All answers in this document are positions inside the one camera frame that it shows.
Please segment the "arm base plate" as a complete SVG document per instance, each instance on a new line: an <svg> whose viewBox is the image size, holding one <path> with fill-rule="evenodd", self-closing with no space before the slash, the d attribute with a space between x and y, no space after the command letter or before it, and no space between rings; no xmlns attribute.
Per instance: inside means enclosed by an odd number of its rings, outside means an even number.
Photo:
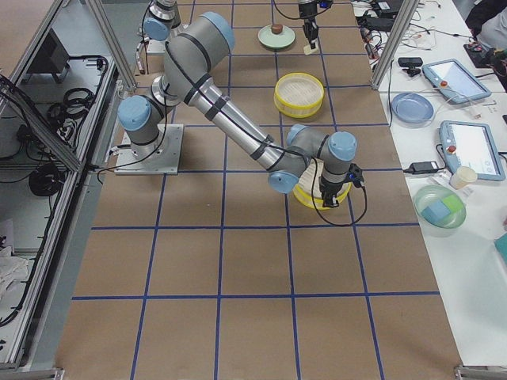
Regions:
<svg viewBox="0 0 507 380"><path fill-rule="evenodd" d="M114 173L124 175L177 175L184 125L160 123L159 136L155 142L139 146L131 143L125 131L122 143L128 147L121 149L116 160Z"/></svg>

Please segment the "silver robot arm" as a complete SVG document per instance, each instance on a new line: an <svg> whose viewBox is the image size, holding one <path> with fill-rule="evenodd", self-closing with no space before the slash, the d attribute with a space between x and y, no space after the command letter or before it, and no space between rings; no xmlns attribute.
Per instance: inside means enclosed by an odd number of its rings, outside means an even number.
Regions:
<svg viewBox="0 0 507 380"><path fill-rule="evenodd" d="M289 193L315 158L323 169L318 188L324 207L338 204L337 195L346 183L360 188L364 178L353 163L357 141L348 132L325 135L296 124L285 147L259 128L215 85L210 71L234 48L234 34L219 14L201 14L189 26L172 33L177 15L165 11L163 19L150 16L143 29L152 40L164 43L164 71L146 95L135 95L120 102L118 119L133 148L152 152L161 142L158 123L176 105L184 103L199 110L254 161L269 173L269 185Z"/></svg>
<svg viewBox="0 0 507 380"><path fill-rule="evenodd" d="M298 1L298 14L289 16L282 12L275 1L271 1L275 10L283 18L303 22L303 33L310 51L318 49L318 30L316 18L328 11L334 1ZM143 33L152 40L164 41L181 20L177 11L176 1L151 1L147 7L147 18L142 21Z"/></svg>

